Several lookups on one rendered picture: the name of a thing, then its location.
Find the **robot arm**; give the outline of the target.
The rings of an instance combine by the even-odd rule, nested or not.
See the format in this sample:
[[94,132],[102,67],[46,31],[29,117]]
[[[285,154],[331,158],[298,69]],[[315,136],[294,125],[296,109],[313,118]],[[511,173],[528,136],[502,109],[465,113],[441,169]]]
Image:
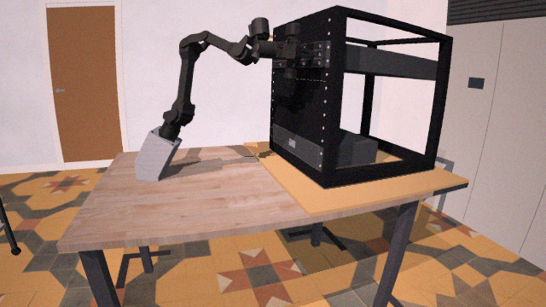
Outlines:
[[[165,121],[159,129],[160,137],[175,142],[181,131],[181,126],[185,127],[193,120],[195,105],[191,104],[190,97],[195,62],[199,59],[200,53],[205,51],[209,45],[216,45],[215,47],[224,50],[229,56],[244,66],[248,66],[251,63],[256,64],[259,58],[270,59],[273,56],[274,44],[272,41],[267,41],[270,37],[268,19],[264,17],[255,18],[248,25],[248,29],[249,36],[245,35],[239,43],[229,42],[209,31],[190,34],[180,41],[179,54],[182,65],[177,99],[172,104],[171,110],[163,113]],[[204,41],[204,43],[197,43],[201,41]],[[249,49],[246,46],[247,44],[252,48]],[[278,58],[288,61],[302,59],[303,45],[299,43],[299,38],[288,37],[286,42],[279,43],[279,47],[282,47],[282,52],[278,54]]]

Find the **tan flat board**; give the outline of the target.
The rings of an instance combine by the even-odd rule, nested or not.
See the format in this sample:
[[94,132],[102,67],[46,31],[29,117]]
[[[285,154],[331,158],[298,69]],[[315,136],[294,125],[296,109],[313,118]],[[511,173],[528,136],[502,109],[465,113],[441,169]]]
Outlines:
[[244,145],[309,217],[371,206],[469,182],[464,177],[434,166],[430,171],[323,189],[270,150],[270,142],[244,142]]

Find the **black metal rack frame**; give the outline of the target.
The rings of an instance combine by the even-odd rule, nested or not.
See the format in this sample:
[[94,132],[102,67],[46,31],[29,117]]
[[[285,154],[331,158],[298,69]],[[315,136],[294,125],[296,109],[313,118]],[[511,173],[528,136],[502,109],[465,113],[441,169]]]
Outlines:
[[[350,38],[346,36],[347,17],[424,38],[380,41]],[[297,79],[286,80],[282,78],[283,67],[272,67],[270,150],[323,189],[433,169],[444,118],[452,37],[400,20],[335,5],[273,28],[273,41],[286,42],[286,25],[293,22],[300,23],[300,33],[294,36],[301,44],[326,42],[326,68],[295,68]],[[348,44],[346,40],[367,47]],[[438,60],[377,49],[380,43],[407,42],[439,43]],[[348,70],[436,81],[425,154],[369,135],[375,76],[366,72],[360,72],[365,75],[360,134],[340,128],[344,71],[353,73]],[[377,149],[403,160],[365,165],[375,163]],[[352,165],[360,166],[336,169]]]

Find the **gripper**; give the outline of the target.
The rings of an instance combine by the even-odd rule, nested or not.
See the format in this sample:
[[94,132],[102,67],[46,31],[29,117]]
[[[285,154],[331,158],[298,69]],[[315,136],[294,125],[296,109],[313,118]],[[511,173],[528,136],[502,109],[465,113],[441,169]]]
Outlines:
[[[286,31],[285,36],[288,37],[294,37],[294,35],[298,35],[300,31],[300,23],[290,23],[286,25]],[[274,52],[271,59],[277,59],[277,60],[283,60],[281,58],[278,58],[278,54],[282,52],[282,47],[279,47],[279,42],[272,41],[274,44]],[[302,55],[302,59],[305,57],[313,56],[314,53],[309,51],[308,49],[304,48],[302,49],[302,53],[305,53]],[[295,68],[293,68],[293,63],[299,63],[300,60],[294,60],[291,61],[287,60],[287,68],[283,68],[282,70],[282,78],[286,80],[296,80],[297,78],[297,71]]]

